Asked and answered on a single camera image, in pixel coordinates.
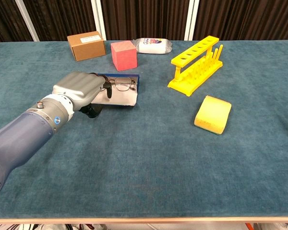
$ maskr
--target yellow test tube rack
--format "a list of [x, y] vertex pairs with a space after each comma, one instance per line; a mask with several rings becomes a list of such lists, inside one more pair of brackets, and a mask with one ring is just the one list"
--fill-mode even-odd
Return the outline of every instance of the yellow test tube rack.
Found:
[[[219, 61], [223, 45], [212, 52], [212, 46], [218, 41], [217, 37], [208, 36], [174, 57], [171, 63], [176, 66], [175, 78], [169, 82], [168, 87], [190, 97], [201, 84], [223, 66], [223, 63]], [[205, 56], [201, 57], [183, 72], [180, 72], [181, 68], [188, 65], [205, 51], [207, 51]]]

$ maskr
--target wooden table edge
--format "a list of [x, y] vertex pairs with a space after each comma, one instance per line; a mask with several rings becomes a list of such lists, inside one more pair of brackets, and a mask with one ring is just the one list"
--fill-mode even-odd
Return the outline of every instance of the wooden table edge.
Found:
[[250, 222], [288, 223], [288, 217], [177, 217], [177, 218], [2, 218], [0, 224], [79, 224], [79, 223], [196, 223], [196, 222]]

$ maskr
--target pink foam cube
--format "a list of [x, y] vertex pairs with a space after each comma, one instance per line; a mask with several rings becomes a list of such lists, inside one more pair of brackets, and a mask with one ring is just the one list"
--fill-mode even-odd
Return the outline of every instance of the pink foam cube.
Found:
[[131, 41], [111, 43], [112, 60], [118, 71], [137, 67], [136, 48]]

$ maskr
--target eyeglasses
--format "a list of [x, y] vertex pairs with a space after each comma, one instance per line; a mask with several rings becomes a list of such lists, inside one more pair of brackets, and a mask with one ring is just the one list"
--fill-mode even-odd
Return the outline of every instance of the eyeglasses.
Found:
[[135, 90], [134, 87], [131, 87], [132, 85], [135, 85], [135, 81], [132, 80], [130, 77], [110, 79], [109, 82], [111, 83], [111, 85], [114, 85], [118, 91], [121, 92], [127, 91], [129, 89]]

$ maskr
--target brown cardboard box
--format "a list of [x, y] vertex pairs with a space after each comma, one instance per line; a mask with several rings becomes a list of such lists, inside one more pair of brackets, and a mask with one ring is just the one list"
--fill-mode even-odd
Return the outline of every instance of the brown cardboard box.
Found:
[[104, 40], [98, 31], [70, 35], [67, 40], [76, 61], [106, 54]]

